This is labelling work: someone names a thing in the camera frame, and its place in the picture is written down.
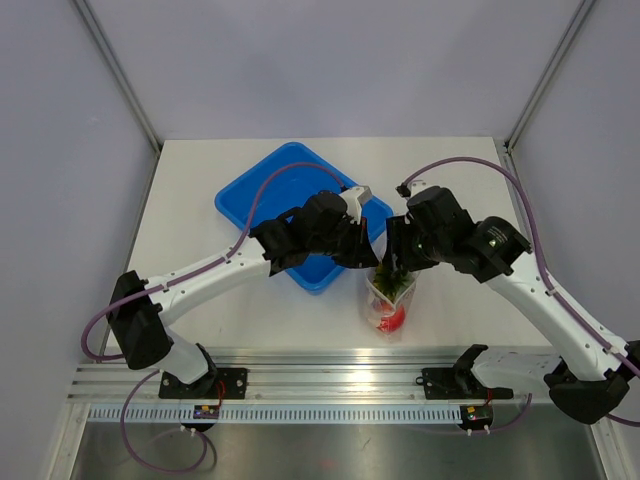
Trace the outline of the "clear zip top bag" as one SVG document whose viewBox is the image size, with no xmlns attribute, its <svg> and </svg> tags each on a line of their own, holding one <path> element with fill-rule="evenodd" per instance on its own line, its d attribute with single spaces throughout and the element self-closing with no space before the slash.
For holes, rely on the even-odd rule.
<svg viewBox="0 0 640 480">
<path fill-rule="evenodd" d="M 367 323 L 377 332 L 377 335 L 381 338 L 385 338 L 389 342 L 398 341 L 402 336 L 402 330 L 407 321 L 409 310 L 413 300 L 413 296 L 416 290 L 416 284 L 418 274 L 409 272 L 406 269 L 400 268 L 396 265 L 393 259 L 387 258 L 387 241 L 384 236 L 379 237 L 373 244 L 373 251 L 376 254 L 379 263 L 375 267 L 371 267 L 365 271 L 363 277 L 362 302 L 361 302 L 361 314 Z M 389 301 L 384 297 L 373 285 L 372 280 L 375 273 L 375 269 L 383 264 L 392 270 L 404 270 L 409 272 L 414 280 L 411 286 L 400 295 L 395 302 Z M 384 334 L 377 329 L 377 325 L 382 316 L 385 316 L 387 312 L 393 312 L 399 306 L 404 306 L 406 310 L 406 319 L 404 325 L 394 333 Z"/>
</svg>

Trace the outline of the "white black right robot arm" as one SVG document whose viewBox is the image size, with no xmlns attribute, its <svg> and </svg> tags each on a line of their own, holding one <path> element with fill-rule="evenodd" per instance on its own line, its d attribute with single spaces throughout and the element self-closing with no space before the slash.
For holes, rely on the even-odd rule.
<svg viewBox="0 0 640 480">
<path fill-rule="evenodd" d="M 562 289 L 543 281 L 531 243 L 507 220 L 476 222 L 445 187 L 398 186 L 407 212 L 387 220 L 384 265 L 419 272 L 448 264 L 514 306 L 554 347 L 552 355 L 469 347 L 443 374 L 445 398 L 542 394 L 592 425 L 616 409 L 639 369 L 639 344 L 613 334 Z"/>
</svg>

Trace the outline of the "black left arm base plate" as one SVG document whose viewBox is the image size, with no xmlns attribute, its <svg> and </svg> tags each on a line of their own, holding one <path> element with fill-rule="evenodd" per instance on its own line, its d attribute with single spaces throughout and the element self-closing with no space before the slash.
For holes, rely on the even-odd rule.
<svg viewBox="0 0 640 480">
<path fill-rule="evenodd" d="M 206 375 L 192 384 L 182 383 L 176 376 L 163 373 L 158 396 L 169 400 L 243 400 L 248 384 L 246 368 L 218 367 L 216 373 Z"/>
</svg>

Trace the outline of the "orange toy pineapple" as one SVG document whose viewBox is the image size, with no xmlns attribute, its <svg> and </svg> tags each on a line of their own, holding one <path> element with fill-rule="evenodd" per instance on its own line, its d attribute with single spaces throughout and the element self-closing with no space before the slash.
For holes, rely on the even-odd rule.
<svg viewBox="0 0 640 480">
<path fill-rule="evenodd" d="M 376 269 L 372 285 L 389 301 L 395 302 L 407 290 L 414 278 L 404 270 L 392 270 L 380 264 Z"/>
</svg>

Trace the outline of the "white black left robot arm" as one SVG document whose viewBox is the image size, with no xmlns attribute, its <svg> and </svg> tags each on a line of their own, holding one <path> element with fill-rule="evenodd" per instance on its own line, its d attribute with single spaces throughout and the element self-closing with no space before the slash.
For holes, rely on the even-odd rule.
<svg viewBox="0 0 640 480">
<path fill-rule="evenodd" d="M 121 275 L 107 320 L 128 368 L 154 367 L 191 396 L 208 396 L 218 379 L 214 361 L 203 346 L 170 333 L 170 326 L 236 286 L 299 267 L 311 256 L 349 269 L 376 266 L 362 213 L 371 197 L 364 186 L 322 191 L 251 228 L 226 253 L 150 279 L 135 271 Z"/>
</svg>

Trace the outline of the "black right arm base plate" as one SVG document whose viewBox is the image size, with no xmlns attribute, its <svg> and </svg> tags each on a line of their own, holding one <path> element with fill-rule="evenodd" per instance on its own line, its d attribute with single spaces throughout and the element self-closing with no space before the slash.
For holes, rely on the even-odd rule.
<svg viewBox="0 0 640 480">
<path fill-rule="evenodd" d="M 421 370 L 415 383 L 424 390 L 427 400 L 511 400 L 512 389 L 482 385 L 470 370 L 454 367 L 431 367 Z"/>
</svg>

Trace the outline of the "red toy apple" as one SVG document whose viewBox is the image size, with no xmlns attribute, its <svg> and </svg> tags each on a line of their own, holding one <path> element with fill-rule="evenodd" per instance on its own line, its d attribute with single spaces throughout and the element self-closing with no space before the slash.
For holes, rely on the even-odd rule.
<svg viewBox="0 0 640 480">
<path fill-rule="evenodd" d="M 405 307 L 399 306 L 393 312 L 389 311 L 380 318 L 377 329 L 384 334 L 394 333 L 404 325 L 405 319 Z"/>
</svg>

